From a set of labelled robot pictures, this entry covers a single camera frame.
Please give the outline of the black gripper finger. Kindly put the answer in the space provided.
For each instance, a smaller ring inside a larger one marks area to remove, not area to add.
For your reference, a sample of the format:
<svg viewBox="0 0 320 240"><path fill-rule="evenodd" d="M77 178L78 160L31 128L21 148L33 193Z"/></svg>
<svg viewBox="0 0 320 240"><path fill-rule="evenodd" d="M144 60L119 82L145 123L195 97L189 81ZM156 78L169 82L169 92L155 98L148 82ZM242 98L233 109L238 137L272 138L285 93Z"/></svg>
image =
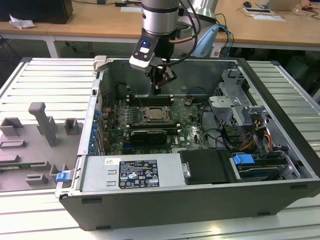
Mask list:
<svg viewBox="0 0 320 240"><path fill-rule="evenodd" d="M155 66L152 66L149 72L149 79L151 83L151 94L156 96L161 92L158 87L158 83L162 79L161 70Z"/></svg>
<svg viewBox="0 0 320 240"><path fill-rule="evenodd" d="M171 69L166 69L162 73L162 80L161 80L161 86L164 86L165 84L175 80L177 78L176 73Z"/></svg>

